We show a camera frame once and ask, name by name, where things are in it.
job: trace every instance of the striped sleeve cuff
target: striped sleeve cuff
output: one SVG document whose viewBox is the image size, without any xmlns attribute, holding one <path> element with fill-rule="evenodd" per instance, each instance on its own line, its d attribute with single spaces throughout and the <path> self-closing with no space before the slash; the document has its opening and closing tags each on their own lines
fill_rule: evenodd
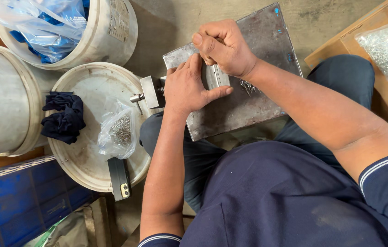
<svg viewBox="0 0 388 247">
<path fill-rule="evenodd" d="M 181 237 L 174 234 L 159 233 L 145 238 L 138 247 L 178 247 L 181 240 Z"/>
<path fill-rule="evenodd" d="M 388 172 L 388 157 L 374 162 L 361 172 L 359 177 L 359 186 L 361 193 L 366 196 L 366 185 L 370 180 L 379 177 L 381 173 Z"/>
</svg>

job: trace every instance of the navy blue polo shirt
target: navy blue polo shirt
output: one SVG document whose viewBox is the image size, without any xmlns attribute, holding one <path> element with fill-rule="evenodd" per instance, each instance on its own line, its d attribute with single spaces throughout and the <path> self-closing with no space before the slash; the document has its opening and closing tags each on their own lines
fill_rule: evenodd
<svg viewBox="0 0 388 247">
<path fill-rule="evenodd" d="M 156 234 L 139 246 L 388 246 L 388 157 L 356 184 L 286 143 L 233 149 L 212 171 L 185 235 Z"/>
</svg>

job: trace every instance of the dark cloth rag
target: dark cloth rag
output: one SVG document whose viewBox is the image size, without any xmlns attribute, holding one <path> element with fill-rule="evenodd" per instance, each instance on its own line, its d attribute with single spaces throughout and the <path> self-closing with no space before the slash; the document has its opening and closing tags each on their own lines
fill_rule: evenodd
<svg viewBox="0 0 388 247">
<path fill-rule="evenodd" d="M 46 95 L 44 111 L 57 110 L 59 113 L 43 118 L 41 134 L 65 142 L 75 143 L 79 130 L 86 127 L 83 120 L 83 102 L 74 92 L 49 92 Z"/>
</svg>

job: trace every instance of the nail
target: nail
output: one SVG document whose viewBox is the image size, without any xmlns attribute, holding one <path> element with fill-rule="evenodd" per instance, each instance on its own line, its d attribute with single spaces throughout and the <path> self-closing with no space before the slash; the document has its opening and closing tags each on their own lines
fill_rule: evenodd
<svg viewBox="0 0 388 247">
<path fill-rule="evenodd" d="M 226 95 L 231 94 L 233 91 L 234 91 L 234 88 L 233 87 L 229 87 L 228 89 L 226 89 Z"/>
<path fill-rule="evenodd" d="M 192 38 L 192 40 L 193 40 L 193 43 L 195 44 L 195 45 L 200 45 L 200 44 L 202 44 L 202 36 L 198 33 L 198 32 L 196 32 L 195 34 L 193 34 L 193 36 L 191 37 Z"/>
</svg>

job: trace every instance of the man's right hand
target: man's right hand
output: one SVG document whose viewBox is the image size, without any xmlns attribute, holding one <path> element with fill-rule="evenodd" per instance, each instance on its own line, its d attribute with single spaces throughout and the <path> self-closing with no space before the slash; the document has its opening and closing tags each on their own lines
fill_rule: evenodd
<svg viewBox="0 0 388 247">
<path fill-rule="evenodd" d="M 216 38 L 223 39 L 224 44 Z M 247 80 L 257 64 L 257 57 L 250 51 L 234 20 L 200 26 L 199 32 L 192 36 L 192 42 L 207 65 L 218 64 L 230 76 Z"/>
</svg>

